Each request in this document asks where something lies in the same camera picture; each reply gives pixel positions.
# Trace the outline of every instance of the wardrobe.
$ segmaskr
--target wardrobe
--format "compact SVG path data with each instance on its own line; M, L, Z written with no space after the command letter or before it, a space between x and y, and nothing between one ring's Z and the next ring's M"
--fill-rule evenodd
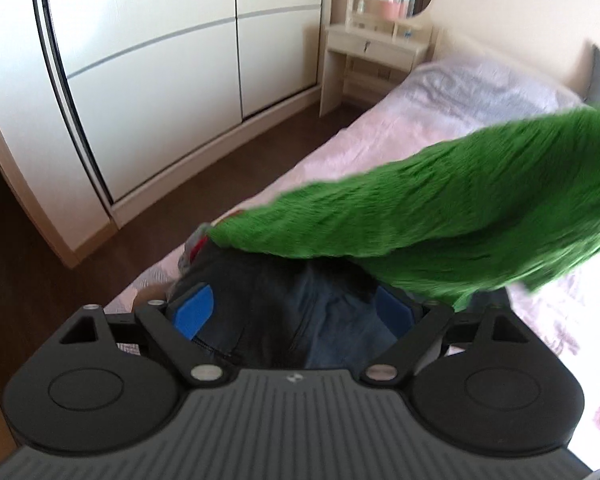
M328 7L0 0L5 176L15 166L51 237L80 260L103 230L317 98Z

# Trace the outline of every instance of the green towel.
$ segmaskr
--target green towel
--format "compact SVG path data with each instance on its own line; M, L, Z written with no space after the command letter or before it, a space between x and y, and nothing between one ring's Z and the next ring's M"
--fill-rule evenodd
M530 290L600 251L600 110L515 121L319 182L209 231L222 247L347 256L382 282L460 307Z

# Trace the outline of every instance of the dark brown floor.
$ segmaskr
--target dark brown floor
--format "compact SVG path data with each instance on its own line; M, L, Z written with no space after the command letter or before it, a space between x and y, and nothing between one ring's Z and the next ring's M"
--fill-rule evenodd
M322 119L313 106L174 190L68 270L51 252L0 176L0 393L8 378L79 306L109 303L195 227L256 194L361 111Z

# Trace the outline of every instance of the pink bedsheet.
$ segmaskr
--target pink bedsheet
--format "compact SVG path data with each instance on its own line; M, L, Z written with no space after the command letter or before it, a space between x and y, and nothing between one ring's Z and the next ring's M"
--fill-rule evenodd
M401 160L488 124L577 105L581 102L575 95L492 62L423 66L349 128L236 208L267 203L310 181L334 180ZM180 254L182 246L147 269L107 311L129 311L139 288L177 278ZM586 408L570 449L591 468L600 468L600 254L536 294L521 285L510 286L509 293L516 313L580 381Z

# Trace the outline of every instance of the logo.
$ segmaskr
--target logo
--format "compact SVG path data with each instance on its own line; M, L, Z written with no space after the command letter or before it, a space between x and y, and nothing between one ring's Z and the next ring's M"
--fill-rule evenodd
M304 375L301 375L298 372L286 376L286 380L293 384L299 383L303 379L304 379Z

